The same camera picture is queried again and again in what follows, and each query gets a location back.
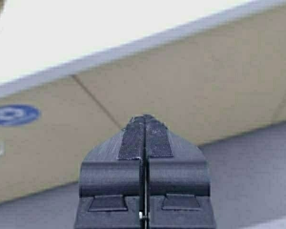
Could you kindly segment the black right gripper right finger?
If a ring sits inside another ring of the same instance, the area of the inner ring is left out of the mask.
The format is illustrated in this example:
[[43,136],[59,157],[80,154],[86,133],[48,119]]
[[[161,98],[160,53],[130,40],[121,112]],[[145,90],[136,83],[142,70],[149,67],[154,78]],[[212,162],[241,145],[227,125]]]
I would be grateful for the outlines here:
[[152,229],[214,229],[208,163],[201,150],[145,115]]

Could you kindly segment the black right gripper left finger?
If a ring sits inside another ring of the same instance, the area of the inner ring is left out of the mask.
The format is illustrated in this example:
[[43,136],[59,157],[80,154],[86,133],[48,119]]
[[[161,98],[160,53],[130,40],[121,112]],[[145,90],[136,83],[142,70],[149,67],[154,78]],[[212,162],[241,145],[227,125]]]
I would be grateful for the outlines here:
[[84,158],[74,228],[145,228],[145,116]]

